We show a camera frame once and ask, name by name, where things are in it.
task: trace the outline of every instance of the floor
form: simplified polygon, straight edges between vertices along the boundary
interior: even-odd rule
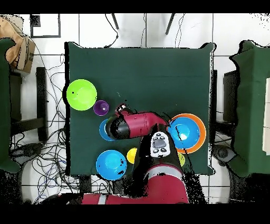
[[[24,19],[23,32],[30,35],[30,15],[19,15]],[[223,112],[223,75],[226,72],[235,70],[235,65],[229,60],[229,56],[237,53],[239,43],[242,40],[253,40],[256,43],[266,46],[270,43],[270,24],[265,15],[260,14],[185,14],[183,20],[179,20],[183,13],[176,14],[168,35],[165,35],[170,14],[147,14],[147,44],[145,43],[145,31],[142,37],[145,23],[143,13],[140,14],[115,14],[119,30],[119,38],[113,48],[120,47],[139,47],[143,48],[199,48],[204,43],[214,42],[217,48],[214,52],[214,69],[218,71],[217,86],[217,119],[222,120]],[[112,16],[107,14],[109,21],[114,26]],[[60,89],[64,87],[64,42],[73,41],[82,47],[96,48],[104,47],[115,40],[116,33],[108,23],[104,14],[61,14],[61,37],[60,38],[33,38],[36,43],[34,61],[30,74],[22,74],[22,119],[36,117],[36,67],[47,69],[58,66],[48,71],[52,76],[53,83]],[[33,34],[38,35],[58,35],[57,14],[41,14],[41,27],[34,27]],[[47,82],[47,90],[51,94],[47,95],[48,129],[49,134],[64,126],[62,118],[55,118],[56,105],[53,87]],[[57,100],[61,98],[61,92],[56,89]],[[65,104],[61,100],[59,110],[65,116]],[[15,142],[22,137],[21,134],[15,136]],[[57,141],[56,135],[50,140],[48,145]],[[32,130],[25,133],[25,138],[21,144],[37,142],[37,131]],[[61,150],[61,155],[66,156],[65,151]],[[215,174],[211,176],[200,176],[200,182],[208,203],[222,202],[229,200],[229,176],[225,167],[218,165],[212,158],[211,166],[215,169]],[[33,162],[33,166],[40,173],[38,161]],[[37,186],[42,186],[41,174],[32,167],[32,162],[28,162],[22,178],[22,189],[24,200],[30,199],[32,202],[38,197]],[[43,193],[42,198],[60,192],[58,187],[50,187]]]

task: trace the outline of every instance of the orange rim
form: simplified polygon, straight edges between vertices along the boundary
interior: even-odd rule
[[[169,123],[173,120],[175,120],[178,117],[188,117],[190,119],[192,119],[193,121],[195,121],[195,123],[198,125],[199,130],[200,130],[200,137],[198,142],[191,148],[187,148],[186,151],[187,153],[193,153],[195,151],[197,151],[199,148],[201,148],[201,146],[203,145],[203,143],[205,142],[205,138],[206,138],[206,129],[205,129],[205,125],[204,123],[201,121],[200,118],[198,118],[197,116],[193,115],[193,114],[179,114],[176,115],[175,117],[173,117]],[[182,150],[180,148],[176,148],[177,152],[179,153],[185,153],[185,150]]]

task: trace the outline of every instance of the blue bowl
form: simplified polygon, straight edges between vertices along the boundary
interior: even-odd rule
[[[188,117],[178,117],[170,122],[170,133],[176,148],[189,149],[196,145],[200,138],[199,126]]]
[[[95,167],[104,179],[115,181],[125,174],[127,161],[120,152],[107,150],[99,155]]]
[[[114,139],[111,139],[107,133],[106,133],[106,130],[105,130],[105,126],[106,126],[106,122],[107,122],[108,119],[104,120],[103,122],[101,122],[100,126],[99,126],[99,134],[101,135],[101,137],[106,140],[106,141],[114,141]]]

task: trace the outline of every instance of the green table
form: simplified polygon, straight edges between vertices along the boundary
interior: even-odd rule
[[[20,170],[19,164],[12,161],[8,155],[11,137],[11,97],[9,89],[9,65],[6,61],[6,51],[15,45],[9,38],[0,39],[0,169],[10,173]]]
[[[139,146],[140,138],[107,142],[99,134],[101,122],[123,102],[137,111],[155,111],[159,115],[164,112],[170,117],[192,113],[200,117],[206,126],[206,140],[189,157],[196,174],[213,174],[207,165],[209,65],[213,48],[209,43],[201,49],[89,49],[66,43],[65,89],[76,79],[86,79],[95,85],[98,100],[110,105],[105,116],[97,116],[92,108],[77,111],[67,106],[67,116],[70,110],[70,174],[97,174],[95,162],[100,153],[114,149],[126,156],[129,149]],[[190,169],[187,158],[183,169]],[[126,174],[131,171],[132,165],[128,163]]]
[[[240,74],[237,89],[238,124],[234,150],[237,156],[228,165],[240,177],[252,173],[270,174],[270,156],[262,150],[266,79],[270,78],[270,49],[252,41],[240,44],[231,57]]]

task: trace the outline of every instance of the lime green bowl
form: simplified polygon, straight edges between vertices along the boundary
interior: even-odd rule
[[[84,79],[77,79],[70,83],[66,90],[66,98],[70,106],[75,110],[88,110],[97,100],[95,86]]]

